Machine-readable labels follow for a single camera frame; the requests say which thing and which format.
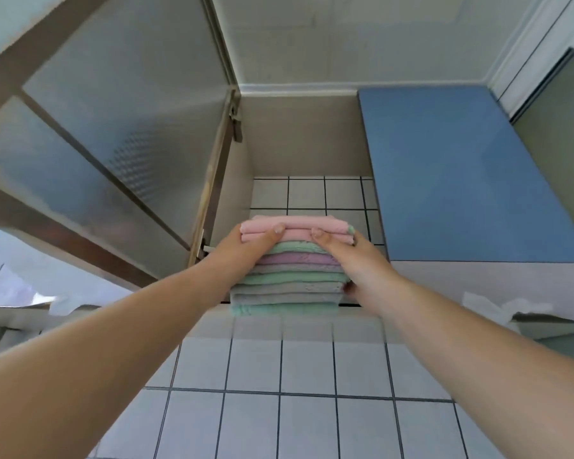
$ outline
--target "blue cabinet door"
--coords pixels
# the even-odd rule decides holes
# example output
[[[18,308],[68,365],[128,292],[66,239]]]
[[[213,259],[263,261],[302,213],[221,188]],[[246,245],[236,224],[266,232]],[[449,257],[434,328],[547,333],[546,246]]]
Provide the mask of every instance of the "blue cabinet door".
[[[574,262],[574,223],[486,88],[359,99],[392,259]]]

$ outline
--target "hand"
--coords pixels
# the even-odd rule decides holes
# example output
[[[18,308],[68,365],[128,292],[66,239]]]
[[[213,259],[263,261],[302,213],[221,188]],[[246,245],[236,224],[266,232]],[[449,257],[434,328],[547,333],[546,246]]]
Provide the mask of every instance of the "hand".
[[[222,239],[215,251],[195,265],[199,276],[210,280],[211,286],[216,289],[218,301],[215,304],[255,266],[261,256],[283,238],[284,231],[285,226],[277,224],[257,240],[242,243],[238,224]]]
[[[351,278],[345,293],[355,297],[362,307],[380,314],[378,303],[383,301],[386,285],[401,280],[387,259],[359,232],[355,232],[355,246],[342,243],[320,229],[313,229],[312,237]]]

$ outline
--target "stack of folded towels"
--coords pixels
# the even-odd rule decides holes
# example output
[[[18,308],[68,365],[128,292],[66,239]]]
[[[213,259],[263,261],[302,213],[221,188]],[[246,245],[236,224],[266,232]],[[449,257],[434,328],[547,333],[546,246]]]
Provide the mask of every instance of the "stack of folded towels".
[[[333,216],[255,216],[240,227],[243,243],[280,223],[285,225],[281,241],[232,288],[232,314],[337,310],[349,278],[326,250],[313,243],[311,229],[322,229],[352,245],[353,227]]]

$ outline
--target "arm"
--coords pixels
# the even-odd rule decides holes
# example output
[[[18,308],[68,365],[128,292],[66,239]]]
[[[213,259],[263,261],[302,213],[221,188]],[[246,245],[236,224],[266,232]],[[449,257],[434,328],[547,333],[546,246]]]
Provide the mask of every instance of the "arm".
[[[313,238],[507,458],[574,458],[574,360],[400,277],[360,234]]]
[[[0,458],[81,457],[98,443],[204,312],[282,237],[240,242],[0,355]]]

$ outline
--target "person's left hand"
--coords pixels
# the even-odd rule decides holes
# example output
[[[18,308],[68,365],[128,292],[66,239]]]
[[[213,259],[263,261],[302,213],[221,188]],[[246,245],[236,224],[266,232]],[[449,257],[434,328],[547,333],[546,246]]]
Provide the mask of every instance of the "person's left hand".
[[[283,237],[285,226],[277,224],[262,237],[252,242],[242,243],[240,239],[240,224],[232,229],[230,234],[211,254],[195,266],[209,274],[218,292],[223,295],[233,285],[243,278],[255,263],[266,254]]]

